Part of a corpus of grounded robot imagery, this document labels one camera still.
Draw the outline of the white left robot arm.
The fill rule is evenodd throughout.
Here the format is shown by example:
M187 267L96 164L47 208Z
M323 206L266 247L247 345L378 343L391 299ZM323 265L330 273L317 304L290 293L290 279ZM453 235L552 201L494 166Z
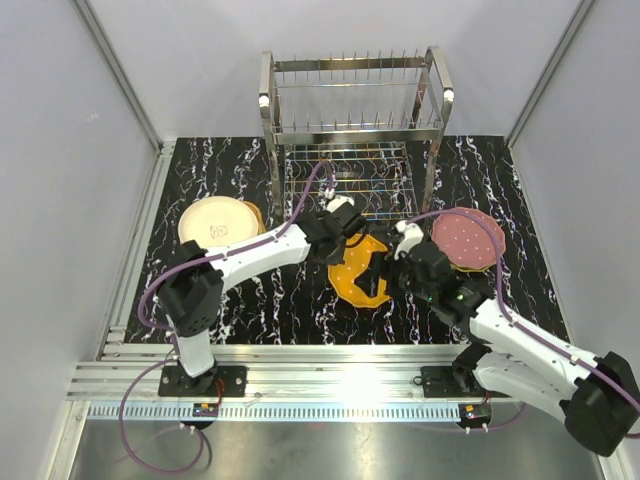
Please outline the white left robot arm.
M203 397L221 389L210 346L222 295L236 285L282 266L312 260L343 261L347 241L367 221L352 200L341 197L320 212L298 213L284 225L237 244L203 249L189 241L181 262L154 288L173 331L176 364L163 367L161 396Z

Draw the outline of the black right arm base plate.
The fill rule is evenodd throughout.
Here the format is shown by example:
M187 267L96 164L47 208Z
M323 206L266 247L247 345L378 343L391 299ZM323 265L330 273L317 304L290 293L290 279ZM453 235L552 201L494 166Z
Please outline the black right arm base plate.
M422 366L419 385L426 398L480 398L485 395L470 372L453 366Z

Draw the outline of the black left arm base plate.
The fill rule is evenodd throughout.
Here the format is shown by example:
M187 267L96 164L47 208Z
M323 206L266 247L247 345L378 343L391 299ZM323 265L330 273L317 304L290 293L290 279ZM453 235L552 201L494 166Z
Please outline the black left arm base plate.
M216 365L202 375L190 377L180 364L165 366L161 372L158 395L243 398L247 373L246 366Z

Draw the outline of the pink dotted plate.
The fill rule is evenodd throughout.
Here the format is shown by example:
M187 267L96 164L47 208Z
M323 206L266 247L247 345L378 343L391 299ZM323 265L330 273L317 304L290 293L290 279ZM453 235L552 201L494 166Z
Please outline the pink dotted plate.
M480 268L494 266L506 251L505 233L491 216L466 207L458 214L441 214L433 223L431 239L451 264Z

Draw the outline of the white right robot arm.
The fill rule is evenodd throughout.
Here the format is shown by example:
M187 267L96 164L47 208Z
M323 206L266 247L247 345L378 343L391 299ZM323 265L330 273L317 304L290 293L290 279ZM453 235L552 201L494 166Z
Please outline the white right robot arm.
M368 297L408 293L422 299L442 323L467 337L469 346L452 364L461 395L485 390L530 405L602 457L633 438L639 386L626 359L582 350L508 309L486 281L452 269L433 242L373 253L355 284Z

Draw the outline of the orange dotted plate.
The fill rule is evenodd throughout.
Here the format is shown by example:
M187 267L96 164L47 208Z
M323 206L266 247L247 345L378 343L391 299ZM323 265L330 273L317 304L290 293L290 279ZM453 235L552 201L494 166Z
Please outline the orange dotted plate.
M374 253L385 254L388 248L370 234L355 234L348 240L343 262L328 267L328 279L339 298L356 308L378 308L389 301L386 294L387 282L379 279L374 293L369 296L356 280L369 267Z

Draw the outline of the yellow-green dotted plate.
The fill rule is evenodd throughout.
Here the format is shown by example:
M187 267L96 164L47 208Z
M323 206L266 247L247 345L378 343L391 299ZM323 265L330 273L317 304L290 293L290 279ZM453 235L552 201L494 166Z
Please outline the yellow-green dotted plate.
M492 268L492 266L484 266L480 268L468 268L468 267L463 267L455 264L451 264L451 267L453 270L457 272L469 273L469 274L484 273Z

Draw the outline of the cream plate with drawing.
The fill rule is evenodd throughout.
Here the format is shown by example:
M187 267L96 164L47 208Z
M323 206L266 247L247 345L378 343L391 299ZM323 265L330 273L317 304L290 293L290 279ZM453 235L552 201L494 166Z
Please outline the cream plate with drawing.
M178 222L180 243L195 241L201 248L245 241L257 236L260 230L254 211L245 202L226 196L197 200Z

